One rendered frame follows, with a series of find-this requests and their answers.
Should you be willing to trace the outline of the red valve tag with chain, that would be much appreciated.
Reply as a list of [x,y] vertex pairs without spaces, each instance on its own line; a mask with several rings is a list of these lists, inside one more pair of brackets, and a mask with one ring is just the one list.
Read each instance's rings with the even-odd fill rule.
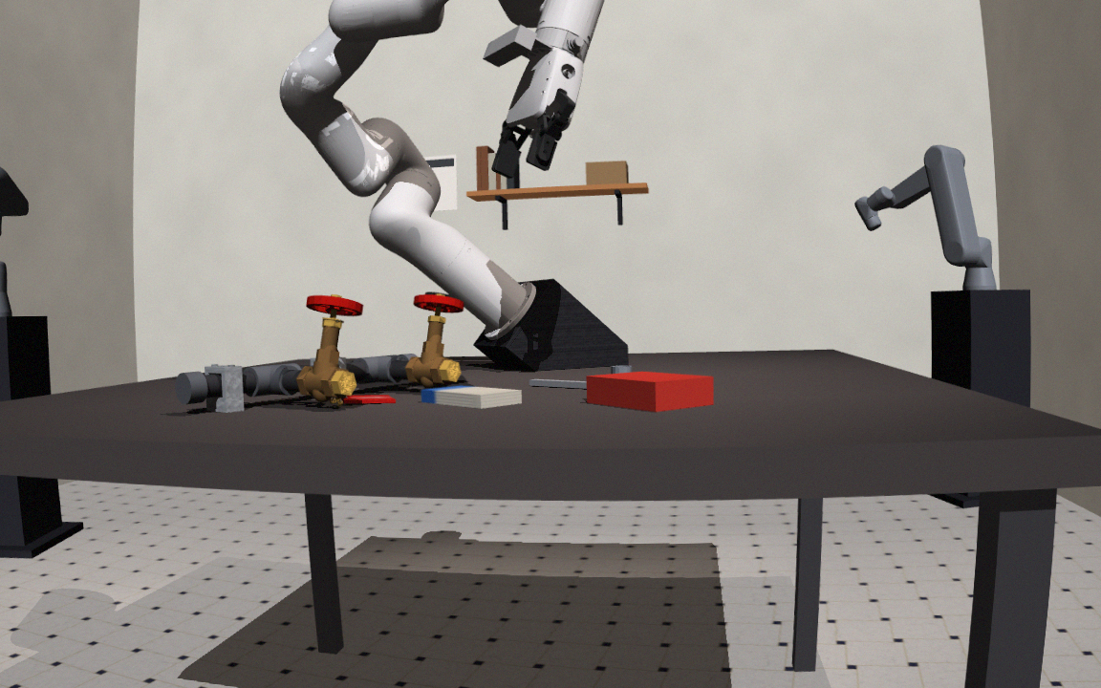
[[388,395],[383,395],[383,396],[346,396],[346,398],[331,398],[331,402],[339,402],[339,404],[337,404],[337,408],[339,408],[339,406],[341,408],[342,405],[346,405],[346,402],[395,402],[395,398],[392,398],[392,397],[390,397]]

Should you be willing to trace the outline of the red flat box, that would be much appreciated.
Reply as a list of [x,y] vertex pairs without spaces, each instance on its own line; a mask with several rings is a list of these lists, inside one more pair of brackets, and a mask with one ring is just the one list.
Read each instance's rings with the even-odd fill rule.
[[699,408],[715,405],[713,376],[667,372],[587,376],[587,402],[645,411]]

